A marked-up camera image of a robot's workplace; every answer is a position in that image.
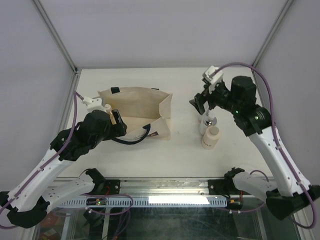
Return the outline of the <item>clear yellow liquid bottle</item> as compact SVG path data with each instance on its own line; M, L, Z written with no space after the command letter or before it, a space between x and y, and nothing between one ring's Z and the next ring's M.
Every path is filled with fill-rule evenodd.
M112 106L109 104L106 104L104 106L104 108L105 108L106 112L109 114L112 125L119 124L120 123L120 115L119 115L117 109L113 110Z

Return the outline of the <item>left aluminium frame post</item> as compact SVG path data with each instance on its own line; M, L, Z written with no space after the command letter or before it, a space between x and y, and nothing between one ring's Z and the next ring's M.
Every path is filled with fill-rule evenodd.
M57 32L55 26L53 25L47 11L45 10L43 4L41 3L40 0L31 0L33 3L36 11L38 12L39 16L41 17L44 25L46 26L49 34L51 35L53 41L55 42L58 50L62 54L64 60L68 64L69 68L72 70L74 74L77 74L78 68L76 64L74 63L71 55L69 54L65 44L63 43L59 33Z

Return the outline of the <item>round silver bottle white cap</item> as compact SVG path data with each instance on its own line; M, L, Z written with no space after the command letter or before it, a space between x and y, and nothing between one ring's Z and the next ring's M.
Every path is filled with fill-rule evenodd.
M218 120L215 113L211 110L208 110L203 115L199 117L199 127L198 131L203 136L210 126L215 126Z

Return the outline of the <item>clear square bottle black cap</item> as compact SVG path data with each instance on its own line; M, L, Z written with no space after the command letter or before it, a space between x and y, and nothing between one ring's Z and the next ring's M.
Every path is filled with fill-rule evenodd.
M197 116L197 119L198 119L198 122L201 122L202 119L203 119L203 114L199 113L198 116Z

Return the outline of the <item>aluminium frame post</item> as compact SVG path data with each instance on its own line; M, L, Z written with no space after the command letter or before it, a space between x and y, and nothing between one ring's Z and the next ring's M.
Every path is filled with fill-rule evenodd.
M270 48L274 38L276 37L278 31L280 30L286 16L289 14L291 8L295 4L295 0L286 0L277 15L274 23L272 24L269 32L267 33L262 46L260 47L254 61L252 62L253 67L258 67L259 63L262 61L263 57L266 55L268 49Z
M72 70L74 74L77 74L78 68L76 64L74 63L71 55L69 54L65 44L63 43L59 33L57 32L55 26L53 25L47 11L45 10L43 4L41 3L40 0L31 0L33 3L36 11L38 12L39 16L41 17L44 25L46 26L49 34L51 35L53 41L55 42L58 50L62 54L64 60L68 64L69 68Z

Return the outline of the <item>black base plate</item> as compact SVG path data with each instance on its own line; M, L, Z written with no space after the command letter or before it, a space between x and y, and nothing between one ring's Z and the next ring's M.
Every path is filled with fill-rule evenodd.
M85 195L90 196L109 196L120 193L119 179L95 177L93 179L93 189L86 192Z
M221 195L226 198L229 198L231 195L240 196L241 193L245 196L249 196L250 194L245 191L240 191L236 189L232 184L229 184L225 179L209 179L208 183L208 194L213 195Z

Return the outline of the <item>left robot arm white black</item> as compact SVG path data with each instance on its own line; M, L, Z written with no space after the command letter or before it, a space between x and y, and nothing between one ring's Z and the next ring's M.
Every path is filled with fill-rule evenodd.
M100 142L114 140L127 133L127 125L119 111L112 110L112 115L115 124L108 113L94 110L77 123L75 129L60 131L28 177L15 189L0 193L0 205L8 209L6 216L13 228L31 228L61 203L82 194L103 192L106 180L96 168L87 169L76 180L60 187L49 186L60 173Z

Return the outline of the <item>cream canvas tote bag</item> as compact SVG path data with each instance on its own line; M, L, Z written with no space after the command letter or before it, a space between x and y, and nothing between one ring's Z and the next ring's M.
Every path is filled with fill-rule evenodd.
M148 137L171 139L171 101L173 95L157 88L112 87L98 95L113 109L117 109L127 126L126 135L119 139L133 142L141 139L149 126Z

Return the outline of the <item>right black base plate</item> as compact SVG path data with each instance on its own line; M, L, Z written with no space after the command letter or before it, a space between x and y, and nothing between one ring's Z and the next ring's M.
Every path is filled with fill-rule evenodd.
M240 191L236 189L232 184L229 184L225 179L209 179L208 183L208 194L213 195L221 195L226 198L229 198L231 195L240 196L241 193L245 196L249 196L250 194L245 191Z

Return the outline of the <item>cream cylindrical bottle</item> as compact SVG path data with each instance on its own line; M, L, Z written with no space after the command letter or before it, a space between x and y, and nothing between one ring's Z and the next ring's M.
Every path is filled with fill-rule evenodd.
M216 126L209 126L202 137L201 146L206 150L212 150L221 137L221 132Z

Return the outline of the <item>right aluminium frame post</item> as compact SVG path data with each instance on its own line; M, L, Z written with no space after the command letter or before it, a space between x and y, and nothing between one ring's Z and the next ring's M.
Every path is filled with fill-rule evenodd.
M272 24L269 32L267 33L262 46L260 47L254 61L252 62L253 67L258 67L259 63L262 61L263 57L266 55L268 49L270 48L274 38L276 37L278 31L280 30L286 16L289 14L291 8L295 4L295 0L286 0L277 15L274 23Z

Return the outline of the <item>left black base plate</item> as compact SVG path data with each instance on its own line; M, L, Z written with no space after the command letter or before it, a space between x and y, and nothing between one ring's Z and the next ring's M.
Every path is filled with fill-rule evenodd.
M109 196L120 193L119 179L95 177L93 179L93 189L86 192L85 195L90 196Z

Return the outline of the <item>aluminium frame rail back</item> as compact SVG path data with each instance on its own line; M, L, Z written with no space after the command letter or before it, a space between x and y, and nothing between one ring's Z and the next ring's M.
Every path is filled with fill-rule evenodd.
M200 66L78 66L77 70L105 70L105 69L175 69L175 68L208 68L209 65L200 65Z

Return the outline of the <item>aluminium mounting rail front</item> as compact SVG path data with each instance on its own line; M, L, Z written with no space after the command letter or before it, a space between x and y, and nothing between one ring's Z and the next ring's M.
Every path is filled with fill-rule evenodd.
M164 195L216 196L222 192L223 177L107 177L111 194L128 194L135 198Z

